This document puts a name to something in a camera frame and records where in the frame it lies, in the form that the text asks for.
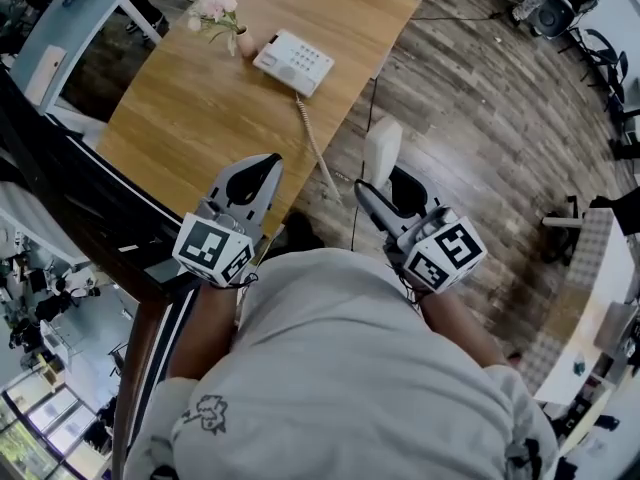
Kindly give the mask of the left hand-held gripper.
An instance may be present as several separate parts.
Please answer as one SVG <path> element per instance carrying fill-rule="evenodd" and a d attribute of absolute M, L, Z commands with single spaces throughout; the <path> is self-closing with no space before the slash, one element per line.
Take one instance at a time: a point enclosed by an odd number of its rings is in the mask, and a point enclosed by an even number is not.
<path fill-rule="evenodd" d="M 238 284 L 264 238 L 263 220 L 283 172 L 278 153 L 249 156 L 225 167 L 211 194 L 185 215 L 173 258 L 218 288 Z"/>

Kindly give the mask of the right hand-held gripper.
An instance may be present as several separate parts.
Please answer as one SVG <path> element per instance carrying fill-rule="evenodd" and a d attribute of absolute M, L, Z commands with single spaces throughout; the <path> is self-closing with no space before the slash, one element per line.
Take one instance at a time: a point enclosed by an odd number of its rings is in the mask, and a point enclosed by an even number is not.
<path fill-rule="evenodd" d="M 422 172 L 398 163 L 389 181 L 394 207 L 362 179 L 354 183 L 357 202 L 379 231 L 391 235 L 384 251 L 394 270 L 420 292 L 442 293 L 467 277 L 487 249 L 468 218 L 440 206 L 437 186 Z M 418 217 L 425 218 L 409 228 Z"/>

